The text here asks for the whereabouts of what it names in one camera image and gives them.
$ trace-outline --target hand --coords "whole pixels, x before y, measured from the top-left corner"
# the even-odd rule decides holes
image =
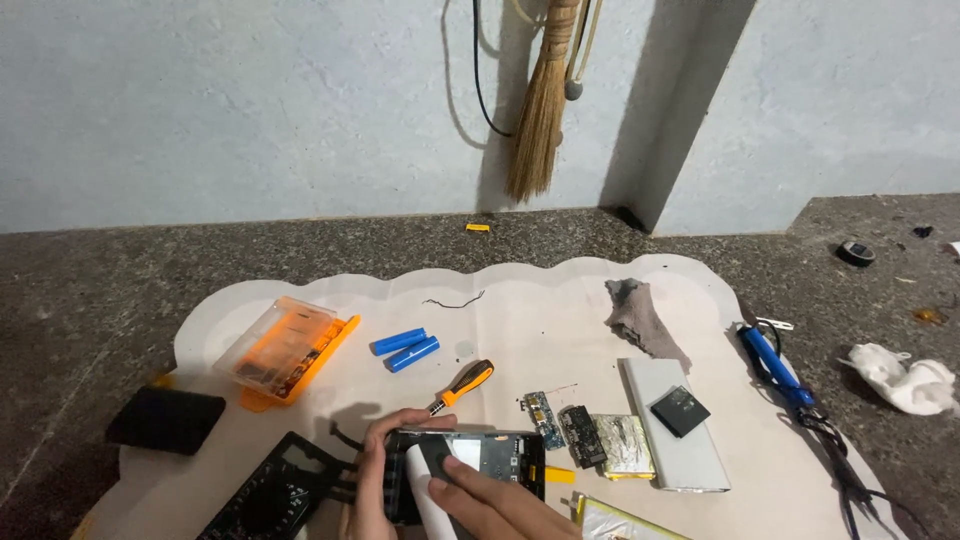
[[[383,469],[387,463],[383,443],[390,430],[402,426],[453,429],[457,417],[447,414],[430,418],[424,408],[404,408],[370,424],[364,451],[358,455],[356,503],[347,516],[346,537],[350,540],[396,540],[396,529],[383,513]]]
[[[431,479],[430,498],[477,540],[580,540],[577,526],[520,484],[492,479],[452,455],[444,470],[456,485]]]

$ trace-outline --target blue circuit board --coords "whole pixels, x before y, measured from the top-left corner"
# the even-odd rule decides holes
[[[550,404],[546,402],[546,394],[543,392],[526,394],[523,396],[523,402],[527,404],[527,412],[530,413],[530,419],[533,420],[537,432],[543,435],[543,447],[546,450],[557,450],[566,446],[560,427],[553,418]]]

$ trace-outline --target blue soldering iron handle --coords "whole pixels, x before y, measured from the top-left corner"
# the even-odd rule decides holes
[[[784,396],[790,402],[790,405],[792,407],[813,405],[813,394],[810,394],[809,390],[800,388],[800,383],[794,379],[790,370],[786,369],[783,361],[777,356],[777,352],[763,338],[763,334],[756,328],[750,328],[744,331],[743,335],[760,356],[760,360],[763,361],[763,365],[767,367],[767,371],[773,376],[774,381],[780,386],[788,388],[785,390]]]

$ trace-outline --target transparent box lid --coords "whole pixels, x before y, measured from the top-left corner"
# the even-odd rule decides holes
[[[316,347],[336,318],[336,311],[280,297],[213,367],[258,392],[284,398],[286,382],[298,379],[320,354]]]

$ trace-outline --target orange screwdriver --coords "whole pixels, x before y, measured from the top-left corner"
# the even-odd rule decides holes
[[[452,388],[445,391],[439,400],[433,402],[433,404],[426,408],[430,411],[430,416],[436,415],[446,406],[453,406],[464,394],[479,386],[484,380],[489,379],[492,374],[493,362],[489,360],[480,360],[477,362],[464,373]]]

